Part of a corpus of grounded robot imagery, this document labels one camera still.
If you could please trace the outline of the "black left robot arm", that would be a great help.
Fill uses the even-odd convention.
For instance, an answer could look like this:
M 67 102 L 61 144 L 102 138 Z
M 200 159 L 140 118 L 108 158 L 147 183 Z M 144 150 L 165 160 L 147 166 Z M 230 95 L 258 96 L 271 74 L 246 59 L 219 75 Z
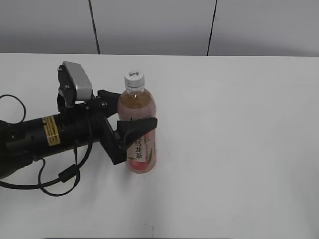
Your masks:
M 76 147 L 99 142 L 113 164 L 127 160 L 128 148 L 156 129 L 155 117 L 118 121 L 113 130 L 108 118 L 117 114 L 120 94 L 99 90 L 95 98 L 64 106 L 58 96 L 59 114 L 0 125 L 0 176 L 5 178 L 32 162 Z

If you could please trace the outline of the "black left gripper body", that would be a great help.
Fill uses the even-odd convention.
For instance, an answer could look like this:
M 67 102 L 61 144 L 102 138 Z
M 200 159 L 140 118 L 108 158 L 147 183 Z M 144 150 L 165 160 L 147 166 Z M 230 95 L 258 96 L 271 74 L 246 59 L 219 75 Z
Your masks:
M 89 101 L 67 108 L 64 99 L 58 94 L 57 106 L 59 114 L 56 115 L 56 124 L 61 145 L 66 150 L 99 142 L 114 165 L 127 160 L 127 151 L 113 131 L 109 117 L 102 112 L 97 95 L 93 95 Z

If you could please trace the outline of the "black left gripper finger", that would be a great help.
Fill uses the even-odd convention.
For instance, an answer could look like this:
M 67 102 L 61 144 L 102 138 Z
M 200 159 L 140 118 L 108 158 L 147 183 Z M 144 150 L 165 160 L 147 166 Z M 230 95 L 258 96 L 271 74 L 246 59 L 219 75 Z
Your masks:
M 99 106 L 106 117 L 110 117 L 118 113 L 118 101 L 121 96 L 119 93 L 113 93 L 106 90 L 97 92 Z
M 121 146 L 127 150 L 136 140 L 156 129 L 157 118 L 117 121 L 116 133 Z

